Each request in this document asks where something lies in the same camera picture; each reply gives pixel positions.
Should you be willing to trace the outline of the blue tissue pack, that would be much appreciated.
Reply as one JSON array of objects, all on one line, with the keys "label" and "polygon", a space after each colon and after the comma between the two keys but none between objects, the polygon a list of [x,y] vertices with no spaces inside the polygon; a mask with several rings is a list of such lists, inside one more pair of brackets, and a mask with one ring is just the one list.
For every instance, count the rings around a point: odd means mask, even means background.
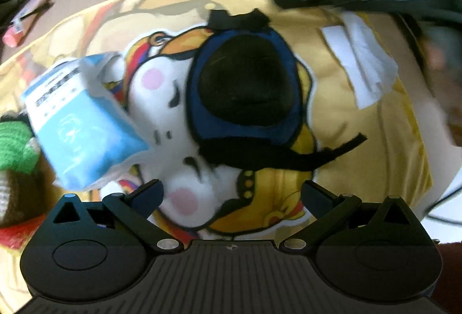
[{"label": "blue tissue pack", "polygon": [[102,187],[154,154],[115,96],[103,85],[106,69],[121,63],[108,52],[67,58],[34,79],[23,93],[31,127],[58,185]]}]

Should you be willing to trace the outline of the white paper tissue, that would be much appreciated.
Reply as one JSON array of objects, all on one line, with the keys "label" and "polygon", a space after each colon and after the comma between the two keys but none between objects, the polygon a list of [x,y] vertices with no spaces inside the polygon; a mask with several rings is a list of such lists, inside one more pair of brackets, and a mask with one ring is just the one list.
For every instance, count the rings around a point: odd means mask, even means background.
[{"label": "white paper tissue", "polygon": [[321,32],[346,71],[357,108],[365,109],[392,90],[398,65],[363,18],[353,12],[343,12],[341,19],[341,25],[323,27]]}]

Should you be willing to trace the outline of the crocheted doll green hat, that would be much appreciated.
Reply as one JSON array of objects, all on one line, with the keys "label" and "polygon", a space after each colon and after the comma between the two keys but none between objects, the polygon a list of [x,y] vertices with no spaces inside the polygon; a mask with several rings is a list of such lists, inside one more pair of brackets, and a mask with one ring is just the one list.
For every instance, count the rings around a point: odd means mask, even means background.
[{"label": "crocheted doll green hat", "polygon": [[41,149],[23,112],[1,116],[1,227],[11,227],[45,211]]}]

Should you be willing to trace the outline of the yellow cartoon print cloth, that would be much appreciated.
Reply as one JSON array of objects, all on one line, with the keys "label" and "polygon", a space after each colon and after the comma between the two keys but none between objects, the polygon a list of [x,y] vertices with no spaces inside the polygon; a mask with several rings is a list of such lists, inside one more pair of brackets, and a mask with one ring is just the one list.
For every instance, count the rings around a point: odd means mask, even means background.
[{"label": "yellow cartoon print cloth", "polygon": [[109,0],[1,65],[1,311],[436,313],[431,185],[366,14]]}]

